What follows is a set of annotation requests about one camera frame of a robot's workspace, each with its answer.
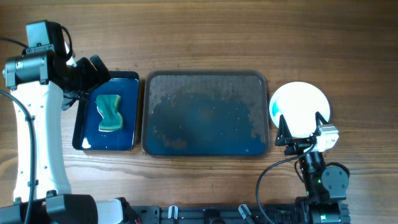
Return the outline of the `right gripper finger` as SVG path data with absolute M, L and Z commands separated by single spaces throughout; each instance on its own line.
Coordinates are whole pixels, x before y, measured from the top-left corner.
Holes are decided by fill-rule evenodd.
M 326 119 L 322 116 L 322 114 L 319 111 L 315 113 L 315 122 L 316 122 L 316 127 L 328 124 Z
M 293 144 L 293 137 L 290 133 L 287 122 L 284 118 L 284 115 L 280 115 L 279 117 L 279 127 L 277 136 L 275 139 L 276 146 L 287 146 Z

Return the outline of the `white plate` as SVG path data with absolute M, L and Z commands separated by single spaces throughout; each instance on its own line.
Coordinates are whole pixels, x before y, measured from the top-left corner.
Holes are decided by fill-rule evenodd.
M 290 82 L 275 91 L 269 102 L 272 122 L 279 126 L 284 116 L 290 133 L 295 138 L 305 138 L 316 130 L 315 113 L 327 121 L 331 108 L 324 93 L 312 84 Z

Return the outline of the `green yellow sponge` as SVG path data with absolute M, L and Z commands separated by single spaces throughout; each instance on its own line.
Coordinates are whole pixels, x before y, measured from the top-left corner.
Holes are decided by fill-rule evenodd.
M 99 131 L 113 132 L 123 127 L 123 117 L 119 112 L 119 95 L 98 95 L 96 105 L 102 120 L 99 123 Z

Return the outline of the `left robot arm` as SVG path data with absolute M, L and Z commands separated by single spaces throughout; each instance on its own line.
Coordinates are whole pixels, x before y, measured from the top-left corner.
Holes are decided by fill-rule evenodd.
M 14 103 L 18 175 L 2 223 L 136 223 L 125 198 L 73 194 L 65 170 L 60 115 L 110 79 L 98 56 L 73 61 L 68 30 L 47 20 L 26 26 L 28 43 L 9 58 L 2 94 Z

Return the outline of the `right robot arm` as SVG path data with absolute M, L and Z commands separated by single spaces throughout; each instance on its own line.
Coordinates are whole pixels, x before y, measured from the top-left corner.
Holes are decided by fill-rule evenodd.
M 319 113 L 315 113 L 315 131 L 306 138 L 295 138 L 290 133 L 284 116 L 279 118 L 275 145 L 285 146 L 286 156 L 298 156 L 296 164 L 301 173 L 307 195 L 294 203 L 295 223 L 351 223 L 346 191 L 350 172 L 338 162 L 326 163 L 323 153 L 334 147 L 339 133 Z

